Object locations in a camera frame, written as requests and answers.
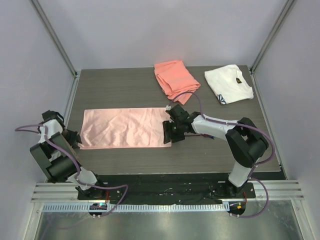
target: stack of towels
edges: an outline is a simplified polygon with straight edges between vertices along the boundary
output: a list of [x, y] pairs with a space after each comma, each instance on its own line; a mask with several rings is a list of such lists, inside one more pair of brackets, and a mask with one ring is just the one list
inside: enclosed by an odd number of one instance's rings
[[[170, 100], [183, 92], [194, 93], [201, 86], [180, 60], [157, 63], [154, 65], [154, 73], [163, 92]], [[191, 95], [191, 93], [182, 94], [174, 99], [174, 102], [179, 101], [184, 105]]]

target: white panel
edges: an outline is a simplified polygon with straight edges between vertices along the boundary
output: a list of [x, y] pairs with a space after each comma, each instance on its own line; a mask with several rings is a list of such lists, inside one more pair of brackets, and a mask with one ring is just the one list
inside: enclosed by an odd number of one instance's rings
[[297, 179], [319, 236], [320, 2], [299, 0], [256, 72], [287, 175]]
[[0, 233], [21, 240], [35, 183], [45, 176], [29, 148], [39, 136], [14, 132], [63, 113], [72, 76], [28, 0], [0, 3]]
[[252, 65], [285, 0], [39, 0], [76, 69]]

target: folded pink towel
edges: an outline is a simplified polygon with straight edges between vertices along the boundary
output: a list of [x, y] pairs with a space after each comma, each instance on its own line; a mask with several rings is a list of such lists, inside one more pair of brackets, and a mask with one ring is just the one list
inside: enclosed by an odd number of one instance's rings
[[[154, 73], [162, 90], [170, 100], [182, 92], [195, 92], [201, 86], [188, 72], [184, 63], [179, 60], [155, 64]], [[174, 101], [179, 101], [184, 105], [191, 95], [191, 93], [183, 94]]]
[[161, 148], [162, 122], [170, 116], [163, 107], [84, 110], [80, 149]]

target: towel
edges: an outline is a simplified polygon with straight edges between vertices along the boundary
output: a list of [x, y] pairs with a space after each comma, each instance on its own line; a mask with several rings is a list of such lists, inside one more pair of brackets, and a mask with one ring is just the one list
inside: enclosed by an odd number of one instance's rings
[[205, 71], [204, 77], [222, 105], [254, 98], [252, 87], [247, 84], [237, 65]]
[[[154, 65], [154, 74], [168, 99], [174, 99], [182, 92], [195, 92], [201, 85], [188, 72], [184, 63], [179, 60], [166, 61]], [[178, 96], [174, 101], [184, 105], [191, 93]]]
[[84, 110], [80, 149], [162, 148], [164, 107]]

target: reflective floor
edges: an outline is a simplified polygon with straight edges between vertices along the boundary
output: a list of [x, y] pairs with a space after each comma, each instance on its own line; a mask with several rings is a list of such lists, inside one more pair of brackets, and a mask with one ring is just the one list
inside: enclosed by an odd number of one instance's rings
[[[248, 202], [245, 215], [263, 201]], [[302, 240], [290, 201], [271, 201], [260, 216], [230, 217], [221, 211], [114, 213], [101, 219], [85, 212], [42, 213], [36, 240]], [[58, 227], [76, 226], [61, 230]]]

